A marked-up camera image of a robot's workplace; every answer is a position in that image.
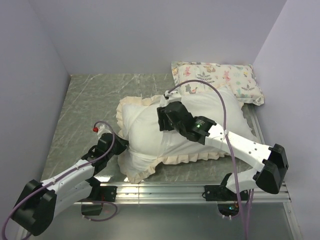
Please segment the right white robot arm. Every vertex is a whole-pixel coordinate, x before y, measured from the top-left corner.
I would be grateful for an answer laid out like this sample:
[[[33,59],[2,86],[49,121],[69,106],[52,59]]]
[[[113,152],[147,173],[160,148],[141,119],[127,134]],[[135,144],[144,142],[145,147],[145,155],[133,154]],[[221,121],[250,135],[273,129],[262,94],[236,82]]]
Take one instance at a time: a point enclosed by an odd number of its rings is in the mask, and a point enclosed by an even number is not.
[[[280,192],[289,164],[283,146],[268,146],[244,138],[205,116],[192,116],[180,102],[157,108],[160,131],[177,131],[189,142],[222,150],[251,166],[240,173],[228,173],[220,185],[206,185],[207,201],[248,200],[249,190],[261,189],[276,195]]]

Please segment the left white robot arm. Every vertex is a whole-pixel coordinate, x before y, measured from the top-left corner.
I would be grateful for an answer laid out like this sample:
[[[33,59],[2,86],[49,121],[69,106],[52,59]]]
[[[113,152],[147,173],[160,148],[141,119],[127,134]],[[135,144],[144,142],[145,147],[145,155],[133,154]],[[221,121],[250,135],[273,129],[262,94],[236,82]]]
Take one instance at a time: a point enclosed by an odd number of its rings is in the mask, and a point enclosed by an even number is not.
[[[10,218],[33,236],[39,236],[59,213],[76,202],[114,202],[117,188],[104,189],[95,176],[128,146],[127,140],[114,133],[102,134],[97,144],[70,168],[42,182],[29,181]]]

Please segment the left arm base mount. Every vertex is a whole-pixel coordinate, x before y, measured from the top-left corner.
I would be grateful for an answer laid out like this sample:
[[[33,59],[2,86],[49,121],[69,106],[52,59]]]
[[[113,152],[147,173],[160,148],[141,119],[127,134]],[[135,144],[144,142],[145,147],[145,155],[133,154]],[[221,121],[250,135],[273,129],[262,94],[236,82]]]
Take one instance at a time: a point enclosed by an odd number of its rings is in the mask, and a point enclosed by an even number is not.
[[[112,219],[118,213],[118,206],[115,204],[117,196],[116,186],[94,187],[90,195],[80,200],[82,216],[93,222],[103,222]],[[93,219],[91,216],[99,216],[103,212],[103,207],[110,205],[114,212],[105,219]]]

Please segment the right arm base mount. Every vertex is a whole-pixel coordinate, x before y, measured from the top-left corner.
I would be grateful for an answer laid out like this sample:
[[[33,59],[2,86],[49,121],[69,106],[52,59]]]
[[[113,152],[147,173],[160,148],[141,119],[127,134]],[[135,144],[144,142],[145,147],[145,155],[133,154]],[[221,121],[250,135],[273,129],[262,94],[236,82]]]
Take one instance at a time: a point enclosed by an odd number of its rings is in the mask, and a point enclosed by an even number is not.
[[[201,195],[206,202],[217,202],[219,214],[233,219],[240,213],[237,194],[222,185],[205,185]]]

